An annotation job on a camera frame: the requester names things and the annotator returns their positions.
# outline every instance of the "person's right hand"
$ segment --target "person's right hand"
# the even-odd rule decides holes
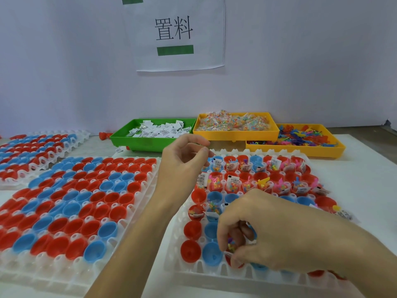
[[[243,233],[250,238],[245,221],[257,233],[254,245],[244,245]],[[374,236],[357,225],[323,210],[253,189],[227,206],[218,222],[218,243],[227,248],[230,234],[240,245],[231,258],[233,267],[259,263],[272,270],[306,273],[334,270],[338,273]]]

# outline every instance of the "translucent plastic egg tray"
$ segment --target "translucent plastic egg tray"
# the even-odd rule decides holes
[[[287,153],[286,150],[280,153],[273,150],[214,152],[214,158],[208,159],[210,166],[203,168],[208,174],[206,188],[202,188],[198,182],[176,214],[164,264],[165,270],[197,277],[210,276],[211,281],[206,278],[202,285],[206,288],[216,288],[219,279],[238,279],[353,291],[354,286],[335,272],[319,270],[298,274],[272,271],[255,263],[242,264],[238,269],[232,268],[230,253],[233,251],[229,248],[234,242],[232,238],[229,239],[232,246],[225,253],[219,250],[216,239],[218,218],[227,205],[251,188],[260,188],[292,203],[335,214],[338,214],[340,206],[329,192],[332,184],[327,184],[318,176],[306,155],[298,150],[293,153]]]
[[[40,169],[63,158],[87,140],[86,131],[58,131],[17,135],[0,146],[0,186],[12,189],[26,184]]]
[[[160,158],[73,158],[0,206],[0,280],[83,296],[150,199]]]

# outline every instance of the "egg tray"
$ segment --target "egg tray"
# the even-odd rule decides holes
[[[89,135],[87,131],[36,132],[1,145],[0,189],[23,188],[38,170],[65,157],[65,153],[88,140]]]
[[[305,160],[307,168],[310,170],[311,174],[316,175],[321,184],[324,185],[325,188],[330,189],[331,184],[327,184],[326,181],[321,178],[316,172],[315,169],[313,169],[310,160],[306,157],[305,154],[300,153],[299,150],[295,150],[292,153],[288,153],[286,150],[282,150],[279,153],[276,153],[274,150],[269,150],[267,152],[262,152],[261,150],[257,150],[256,152],[250,152],[248,149],[244,150],[243,152],[239,152],[237,150],[232,150],[231,152],[227,152],[226,150],[221,150],[219,152],[214,151],[216,156],[235,156],[238,157],[239,155],[247,155],[248,157],[251,157],[252,155],[258,155],[260,157],[264,157],[265,155],[270,155],[270,156],[285,156],[290,158],[291,156],[296,156],[300,157]],[[222,195],[222,200],[218,204],[220,205],[219,210],[222,212],[225,207],[225,202],[232,202],[234,198],[238,198],[239,196],[243,195],[243,191],[238,191],[237,195],[230,199],[227,197],[229,192],[225,191],[225,185],[226,181],[221,182],[222,190],[221,190],[221,195]],[[212,200],[212,194],[214,191],[209,191],[206,190],[206,195],[211,194],[210,199]],[[333,198],[333,194],[330,193],[327,195],[328,197]],[[309,197],[312,200],[315,200],[315,195],[312,194],[307,194],[306,197]],[[296,202],[297,197],[295,194],[288,194],[288,198],[286,196],[283,196],[283,198],[291,200]],[[208,200],[203,204],[203,209],[204,211],[212,211],[208,207]],[[200,202],[195,203],[192,200],[192,195],[189,196],[189,198],[186,200],[184,205],[179,209],[179,211],[176,214],[176,220],[175,220],[175,225],[172,230],[171,234],[171,239],[170,243],[166,252],[166,259],[164,262],[164,269],[169,272],[173,272],[176,274],[179,274],[179,280],[180,283],[183,285],[191,285],[191,286],[199,286],[199,287],[205,287],[205,288],[210,288],[210,289],[217,289],[220,287],[222,284],[222,280],[226,283],[227,281],[225,279],[229,280],[235,280],[233,283],[229,283],[230,286],[226,288],[222,288],[223,290],[226,291],[235,291],[235,292],[246,292],[247,289],[245,288],[244,282],[240,281],[250,281],[251,285],[256,287],[255,284],[257,284],[257,287],[261,286],[261,284],[256,283],[256,282],[269,282],[269,283],[274,283],[274,284],[280,284],[280,285],[295,285],[295,286],[306,286],[310,288],[319,288],[319,289],[330,289],[330,290],[336,290],[336,291],[356,291],[355,287],[353,284],[351,284],[348,280],[342,280],[344,279],[343,277],[336,277],[336,275],[332,274],[331,272],[324,272],[324,274],[320,277],[313,277],[309,276],[307,274],[299,274],[299,273],[292,273],[292,272],[287,272],[287,271],[272,271],[264,266],[260,266],[258,264],[250,264],[246,263],[244,264],[241,268],[239,269],[234,269],[232,268],[229,263],[230,263],[230,258],[222,254],[222,259],[217,266],[209,266],[203,259],[203,249],[207,244],[210,242],[216,243],[217,245],[217,240],[215,238],[208,237],[207,234],[205,233],[205,228],[207,224],[210,222],[211,224],[214,224],[213,222],[216,222],[217,219],[214,218],[213,216],[207,216],[207,215],[202,215],[202,219],[200,220],[200,223],[202,225],[202,233],[198,240],[196,241],[200,248],[201,248],[201,255],[200,258],[194,262],[194,263],[188,263],[185,262],[182,259],[181,255],[181,246],[184,242],[188,240],[188,238],[185,236],[184,233],[184,227],[187,223],[193,221],[193,220],[198,220],[196,218],[191,218],[191,214],[188,213],[189,209],[192,206],[198,205]]]
[[[85,295],[151,198],[160,161],[69,157],[39,176],[40,183],[33,180],[30,188],[15,192],[0,206],[0,281]],[[75,170],[83,164],[83,169],[62,170],[69,163]],[[62,178],[67,173],[84,177]],[[144,174],[142,181],[135,178]],[[99,181],[91,178],[95,175],[108,177],[100,180],[99,188],[89,188],[87,178],[89,185]],[[120,190],[124,179],[127,185]],[[101,187],[109,182],[111,189]]]

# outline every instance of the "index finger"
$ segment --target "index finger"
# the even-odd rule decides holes
[[[233,203],[229,204],[225,211],[219,216],[216,237],[221,251],[225,251],[227,249],[227,234],[229,233],[229,227],[241,220],[245,220],[241,213],[241,209],[244,207],[243,204],[243,199],[237,199],[233,201]]]
[[[179,148],[182,149],[184,148],[188,143],[197,143],[203,146],[209,146],[210,141],[205,139],[203,136],[200,135],[194,135],[194,134],[184,134],[177,138],[173,143],[170,144],[170,146],[175,149]]]

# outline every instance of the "left forearm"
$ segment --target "left forearm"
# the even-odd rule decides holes
[[[166,197],[154,193],[85,298],[139,298],[173,216]]]

